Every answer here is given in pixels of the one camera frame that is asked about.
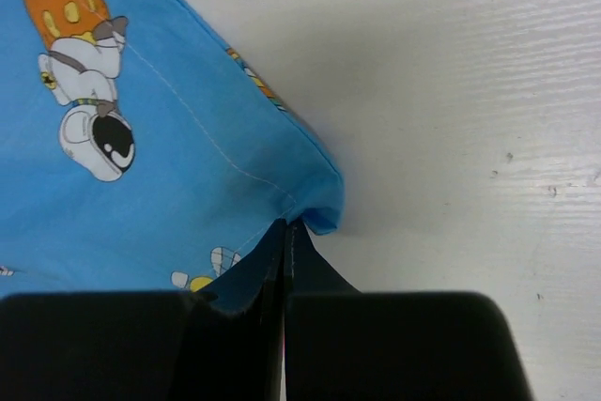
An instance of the white helmet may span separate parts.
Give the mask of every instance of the white helmet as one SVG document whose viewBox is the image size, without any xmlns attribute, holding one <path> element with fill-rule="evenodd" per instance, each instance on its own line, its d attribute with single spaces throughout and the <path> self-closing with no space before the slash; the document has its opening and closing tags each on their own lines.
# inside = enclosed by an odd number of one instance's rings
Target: white helmet
<svg viewBox="0 0 601 401">
<path fill-rule="evenodd" d="M 118 180 L 133 163 L 131 126 L 115 110 L 100 117 L 95 105 L 71 108 L 60 123 L 58 140 L 67 155 L 104 182 Z"/>
</svg>

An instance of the cartoon astronaut print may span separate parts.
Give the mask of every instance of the cartoon astronaut print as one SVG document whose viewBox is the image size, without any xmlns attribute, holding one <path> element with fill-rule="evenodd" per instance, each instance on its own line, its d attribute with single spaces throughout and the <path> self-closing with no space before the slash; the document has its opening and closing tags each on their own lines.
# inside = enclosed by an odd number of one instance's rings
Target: cartoon astronaut print
<svg viewBox="0 0 601 401">
<path fill-rule="evenodd" d="M 118 180 L 135 154 L 131 125 L 119 109 L 116 78 L 128 19 L 111 19 L 104 0 L 24 0 L 46 53 L 41 81 L 67 107 L 58 141 L 98 180 Z"/>
<path fill-rule="evenodd" d="M 242 256 L 235 251 L 224 247 L 214 248 L 210 252 L 210 263 L 217 277 L 221 276 L 227 270 L 236 265 Z M 191 278 L 188 274 L 181 271 L 173 271 L 171 273 L 171 283 L 177 288 L 189 289 L 192 292 L 201 290 L 208 284 L 213 282 L 209 276 L 196 276 Z"/>
<path fill-rule="evenodd" d="M 0 277 L 10 277 L 13 276 L 15 274 L 14 270 L 11 270 L 8 267 L 4 267 L 2 265 L 0 265 Z"/>
</svg>

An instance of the black plastic part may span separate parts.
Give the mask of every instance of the black plastic part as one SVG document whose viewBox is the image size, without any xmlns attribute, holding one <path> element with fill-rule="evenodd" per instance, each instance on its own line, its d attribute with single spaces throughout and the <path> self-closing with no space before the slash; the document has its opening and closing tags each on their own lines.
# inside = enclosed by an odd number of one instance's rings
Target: black plastic part
<svg viewBox="0 0 601 401">
<path fill-rule="evenodd" d="M 293 295 L 289 401 L 530 401 L 504 318 L 475 294 Z"/>
<path fill-rule="evenodd" d="M 197 292 L 0 302 L 7 400 L 530 400 L 511 334 L 472 294 L 364 295 L 302 222 L 275 222 Z"/>
</svg>

